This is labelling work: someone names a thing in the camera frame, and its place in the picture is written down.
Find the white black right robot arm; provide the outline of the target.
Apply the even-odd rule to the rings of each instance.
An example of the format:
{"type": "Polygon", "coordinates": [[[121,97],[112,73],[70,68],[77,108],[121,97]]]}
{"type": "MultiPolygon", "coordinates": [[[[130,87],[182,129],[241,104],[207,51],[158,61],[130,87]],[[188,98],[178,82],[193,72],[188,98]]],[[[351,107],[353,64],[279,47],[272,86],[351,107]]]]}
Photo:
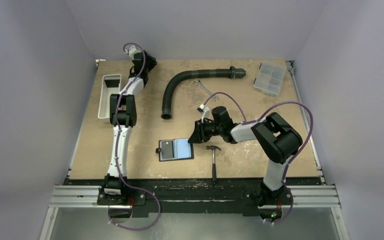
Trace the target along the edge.
{"type": "Polygon", "coordinates": [[[258,141],[268,157],[259,197],[263,203],[274,203],[285,189],[286,170],[290,160],[304,145],[301,135],[277,112],[252,123],[233,122],[224,106],[217,106],[210,112],[211,119],[203,116],[195,121],[188,143],[202,144],[215,136],[220,136],[229,144],[258,141]]]}

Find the black card holder wallet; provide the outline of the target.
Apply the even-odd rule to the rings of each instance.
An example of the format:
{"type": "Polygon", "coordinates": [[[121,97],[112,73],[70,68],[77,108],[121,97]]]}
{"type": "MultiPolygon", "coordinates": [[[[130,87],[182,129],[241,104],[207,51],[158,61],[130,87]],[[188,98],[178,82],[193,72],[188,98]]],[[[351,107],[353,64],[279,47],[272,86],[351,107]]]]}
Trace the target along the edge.
{"type": "Polygon", "coordinates": [[[160,160],[160,151],[161,151],[160,146],[161,146],[161,141],[163,141],[163,140],[160,140],[158,142],[158,147],[155,149],[155,153],[158,155],[158,160],[160,162],[194,159],[193,144],[188,143],[187,138],[165,139],[165,140],[173,140],[174,159],[166,160],[166,161],[160,160]]]}

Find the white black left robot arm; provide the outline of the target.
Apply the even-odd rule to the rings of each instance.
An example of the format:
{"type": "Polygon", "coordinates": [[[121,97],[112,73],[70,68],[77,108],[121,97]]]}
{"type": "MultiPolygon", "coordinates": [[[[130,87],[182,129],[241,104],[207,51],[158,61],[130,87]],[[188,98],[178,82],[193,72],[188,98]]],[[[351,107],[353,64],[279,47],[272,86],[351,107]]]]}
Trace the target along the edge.
{"type": "Polygon", "coordinates": [[[149,71],[157,65],[155,57],[133,45],[126,53],[132,59],[133,66],[123,89],[109,97],[109,121],[113,125],[112,159],[99,190],[103,198],[118,205],[129,199],[129,187],[126,185],[127,159],[129,140],[138,119],[136,97],[147,85],[149,71]]]}

